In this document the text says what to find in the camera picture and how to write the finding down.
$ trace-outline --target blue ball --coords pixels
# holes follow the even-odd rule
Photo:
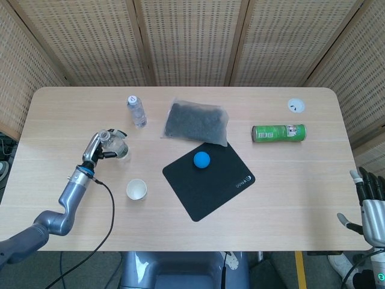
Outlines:
[[[210,164],[210,156],[206,152],[197,152],[194,155],[194,164],[199,169],[205,169]]]

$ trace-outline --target white cup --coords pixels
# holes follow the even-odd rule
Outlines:
[[[147,185],[142,179],[132,179],[127,185],[127,196],[132,200],[146,198]]]

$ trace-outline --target cylindrical container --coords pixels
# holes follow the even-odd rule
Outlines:
[[[103,148],[108,152],[115,152],[117,158],[124,158],[128,155],[128,145],[120,137],[112,135],[109,131],[102,129],[98,132]]]
[[[144,113],[142,102],[135,95],[131,95],[127,100],[128,109],[131,111],[132,121],[137,128],[143,128],[147,124],[147,117]]]
[[[269,141],[303,141],[306,138],[304,125],[256,125],[251,137],[257,143]]]
[[[147,195],[147,185],[142,179],[132,179],[127,185],[126,193],[132,200],[143,200]]]

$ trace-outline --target plastic bag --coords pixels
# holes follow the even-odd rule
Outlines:
[[[227,146],[228,121],[229,115],[222,107],[175,99],[168,113],[163,136]]]

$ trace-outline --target woven wall panel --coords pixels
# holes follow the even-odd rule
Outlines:
[[[124,0],[18,3],[77,85],[146,85]]]
[[[385,178],[385,142],[367,150],[354,158],[357,167]]]
[[[355,0],[257,0],[235,86],[298,86]]]
[[[158,85],[222,86],[241,0],[142,0]]]
[[[307,86],[338,96],[348,135],[385,115],[385,1],[375,0]]]
[[[18,138],[35,91],[44,86],[65,86],[66,83],[1,2],[0,39],[0,124],[7,134]]]

